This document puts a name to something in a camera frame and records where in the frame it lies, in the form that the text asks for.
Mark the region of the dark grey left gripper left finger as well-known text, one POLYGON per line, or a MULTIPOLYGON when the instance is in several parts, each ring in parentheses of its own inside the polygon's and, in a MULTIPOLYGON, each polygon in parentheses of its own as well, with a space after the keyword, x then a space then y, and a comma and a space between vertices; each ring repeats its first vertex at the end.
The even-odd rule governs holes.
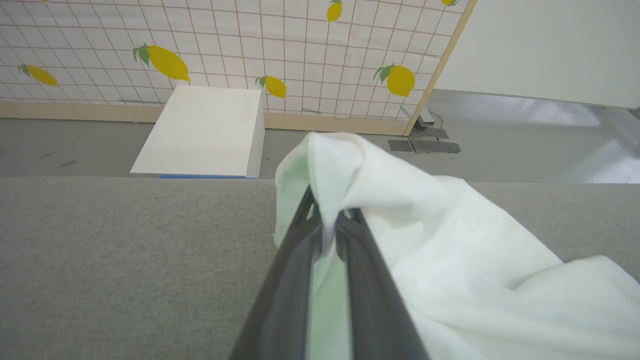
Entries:
POLYGON ((231 360, 307 357, 313 268, 322 254, 322 218, 304 192, 230 354, 231 360))

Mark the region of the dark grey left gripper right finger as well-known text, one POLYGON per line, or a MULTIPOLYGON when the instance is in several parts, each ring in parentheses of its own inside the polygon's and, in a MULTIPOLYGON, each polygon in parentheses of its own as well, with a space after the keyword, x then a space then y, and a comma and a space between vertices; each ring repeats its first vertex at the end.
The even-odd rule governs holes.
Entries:
POLYGON ((429 360, 430 356, 360 209, 338 215, 335 240, 345 264, 353 360, 429 360))

